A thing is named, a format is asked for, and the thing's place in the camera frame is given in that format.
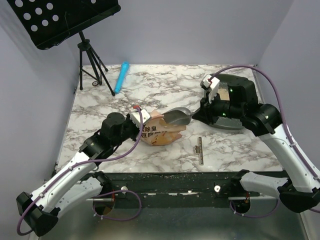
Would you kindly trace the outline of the silver metal litter scoop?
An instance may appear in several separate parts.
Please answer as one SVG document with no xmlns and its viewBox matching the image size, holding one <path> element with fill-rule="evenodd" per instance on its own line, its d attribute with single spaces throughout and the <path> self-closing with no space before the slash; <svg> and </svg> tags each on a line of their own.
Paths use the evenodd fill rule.
<svg viewBox="0 0 320 240">
<path fill-rule="evenodd" d="M 175 107 L 163 113 L 163 120 L 170 125 L 187 126 L 192 121 L 192 116 L 196 111 L 191 111 L 186 107 Z"/>
</svg>

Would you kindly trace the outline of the orange cat litter bag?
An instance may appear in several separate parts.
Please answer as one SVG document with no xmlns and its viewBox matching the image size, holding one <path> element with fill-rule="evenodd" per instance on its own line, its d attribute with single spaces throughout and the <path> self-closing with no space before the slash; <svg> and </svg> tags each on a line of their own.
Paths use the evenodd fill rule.
<svg viewBox="0 0 320 240">
<path fill-rule="evenodd" d="M 154 109 L 151 113 L 151 120 L 143 127 L 141 140 L 151 146 L 170 145 L 182 137 L 181 132 L 185 131 L 186 125 L 168 124 L 163 115 Z"/>
</svg>

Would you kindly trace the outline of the dark green litter tray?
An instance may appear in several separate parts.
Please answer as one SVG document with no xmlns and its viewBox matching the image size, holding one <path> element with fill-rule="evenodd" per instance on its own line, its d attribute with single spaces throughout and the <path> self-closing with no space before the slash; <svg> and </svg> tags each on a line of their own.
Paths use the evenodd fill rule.
<svg viewBox="0 0 320 240">
<path fill-rule="evenodd" d="M 228 88 L 228 84 L 234 84 L 234 83 L 237 84 L 240 82 L 240 80 L 245 79 L 245 77 L 242 77 L 242 76 L 225 74 L 225 73 L 220 73 L 217 76 L 217 78 L 220 80 L 219 88 Z M 219 93 L 217 93 L 214 100 L 221 100 Z M 239 119 L 231 119 L 228 117 L 220 117 L 215 124 L 210 124 L 210 126 L 217 129 L 232 130 L 232 131 L 238 131 L 244 128 Z"/>
</svg>

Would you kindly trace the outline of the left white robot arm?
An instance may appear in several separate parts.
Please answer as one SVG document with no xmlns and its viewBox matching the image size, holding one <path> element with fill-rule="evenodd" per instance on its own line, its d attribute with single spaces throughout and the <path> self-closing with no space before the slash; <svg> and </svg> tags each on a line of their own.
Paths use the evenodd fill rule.
<svg viewBox="0 0 320 240">
<path fill-rule="evenodd" d="M 149 119 L 139 107 L 126 116 L 110 113 L 59 172 L 32 193 L 23 191 L 18 195 L 17 234 L 42 237 L 75 206 L 93 197 L 107 197 L 111 185 L 102 172 L 83 178 L 101 163 L 120 160 L 133 152 Z"/>
</svg>

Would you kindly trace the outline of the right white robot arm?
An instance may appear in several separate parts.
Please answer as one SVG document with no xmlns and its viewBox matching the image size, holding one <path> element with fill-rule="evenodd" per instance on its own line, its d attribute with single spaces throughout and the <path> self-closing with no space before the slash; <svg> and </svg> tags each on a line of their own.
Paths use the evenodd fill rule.
<svg viewBox="0 0 320 240">
<path fill-rule="evenodd" d="M 278 109 L 271 104 L 258 102 L 255 84 L 245 77 L 227 75 L 229 82 L 228 100 L 222 100 L 218 93 L 220 80 L 206 75 L 200 86 L 205 96 L 192 119 L 206 125 L 214 124 L 218 118 L 240 120 L 243 127 L 259 137 L 273 152 L 287 173 L 286 177 L 272 177 L 241 170 L 236 173 L 221 191 L 228 197 L 241 196 L 245 192 L 256 192 L 279 199 L 295 213 L 311 210 L 320 203 L 320 182 L 313 173 L 319 170 L 312 165 L 305 166 L 297 153 L 299 145 L 287 135 Z"/>
</svg>

